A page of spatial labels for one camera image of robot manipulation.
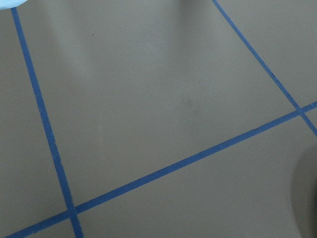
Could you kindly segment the light blue cloth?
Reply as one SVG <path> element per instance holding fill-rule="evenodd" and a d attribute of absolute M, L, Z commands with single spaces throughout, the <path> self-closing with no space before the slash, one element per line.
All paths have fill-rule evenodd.
<path fill-rule="evenodd" d="M 0 10 L 18 7 L 27 2 L 27 0 L 0 0 Z"/>

